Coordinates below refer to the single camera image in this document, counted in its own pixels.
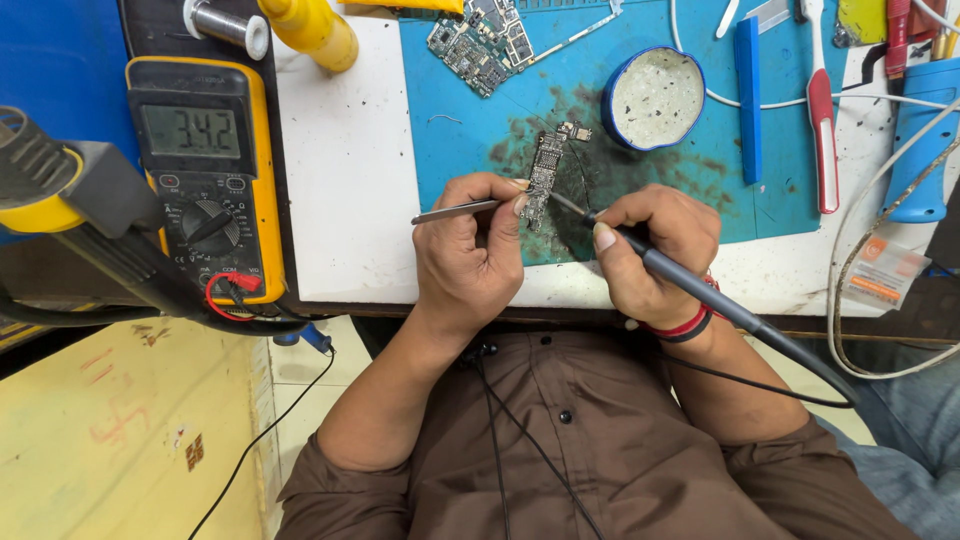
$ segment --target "brown shirt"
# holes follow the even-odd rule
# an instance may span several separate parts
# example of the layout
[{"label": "brown shirt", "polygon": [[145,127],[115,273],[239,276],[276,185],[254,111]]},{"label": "brown shirt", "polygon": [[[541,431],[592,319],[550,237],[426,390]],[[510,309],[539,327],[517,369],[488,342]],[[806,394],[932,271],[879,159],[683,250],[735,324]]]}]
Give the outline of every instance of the brown shirt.
[{"label": "brown shirt", "polygon": [[[781,439],[721,448],[690,425],[661,378],[607,337],[488,341],[499,348],[484,359],[494,391],[609,539],[915,538],[812,417]],[[595,538],[530,441],[493,406],[512,536]],[[311,435],[279,498],[281,540],[502,538],[479,376],[451,368],[441,378],[416,448],[393,470],[338,469]]]}]

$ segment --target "yellow multimeter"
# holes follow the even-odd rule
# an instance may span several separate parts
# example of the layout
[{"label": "yellow multimeter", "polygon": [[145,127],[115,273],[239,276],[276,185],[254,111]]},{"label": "yellow multimeter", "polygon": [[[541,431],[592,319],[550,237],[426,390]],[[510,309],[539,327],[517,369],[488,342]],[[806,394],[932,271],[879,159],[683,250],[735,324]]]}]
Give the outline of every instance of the yellow multimeter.
[{"label": "yellow multimeter", "polygon": [[[164,205],[164,253],[205,287],[236,271],[263,283],[248,304],[283,294],[283,259],[263,80],[249,67],[137,57],[127,96],[147,179]],[[232,304],[213,287],[217,304]]]}]

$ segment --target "blue jeans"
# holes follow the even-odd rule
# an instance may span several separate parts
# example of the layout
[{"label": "blue jeans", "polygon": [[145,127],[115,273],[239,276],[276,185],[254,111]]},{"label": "blue jeans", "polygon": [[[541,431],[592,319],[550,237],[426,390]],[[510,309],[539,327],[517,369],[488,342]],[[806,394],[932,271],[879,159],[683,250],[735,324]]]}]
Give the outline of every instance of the blue jeans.
[{"label": "blue jeans", "polygon": [[[826,340],[810,340],[829,359]],[[851,361],[899,371],[937,353],[893,342],[844,342]],[[853,459],[863,483],[923,540],[960,538],[960,355],[893,380],[847,379],[860,393],[857,414],[877,446],[862,446],[822,418]]]}]

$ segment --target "logic board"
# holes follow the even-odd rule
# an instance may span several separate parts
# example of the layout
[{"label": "logic board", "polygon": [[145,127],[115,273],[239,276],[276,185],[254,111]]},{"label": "logic board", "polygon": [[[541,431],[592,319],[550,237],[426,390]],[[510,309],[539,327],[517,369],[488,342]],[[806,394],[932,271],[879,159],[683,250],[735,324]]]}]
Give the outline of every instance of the logic board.
[{"label": "logic board", "polygon": [[513,0],[466,0],[463,15],[437,21],[427,48],[481,97],[536,59]]},{"label": "logic board", "polygon": [[557,167],[564,156],[564,144],[568,140],[589,142],[591,135],[592,132],[579,122],[564,122],[557,126],[555,133],[540,134],[540,145],[534,156],[534,170],[530,173],[530,187],[536,192],[520,213],[521,218],[529,219],[527,229],[534,233],[540,232],[546,202],[550,198],[550,192],[553,191],[553,183],[556,180]]}]

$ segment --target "yellow bottle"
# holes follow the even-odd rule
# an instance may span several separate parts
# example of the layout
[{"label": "yellow bottle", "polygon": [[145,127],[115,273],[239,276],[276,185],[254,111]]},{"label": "yellow bottle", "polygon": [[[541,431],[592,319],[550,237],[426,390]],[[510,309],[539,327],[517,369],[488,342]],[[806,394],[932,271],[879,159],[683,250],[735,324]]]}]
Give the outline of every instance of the yellow bottle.
[{"label": "yellow bottle", "polygon": [[326,0],[257,0],[257,4],[281,41],[323,67],[347,71],[357,60],[357,35]]}]

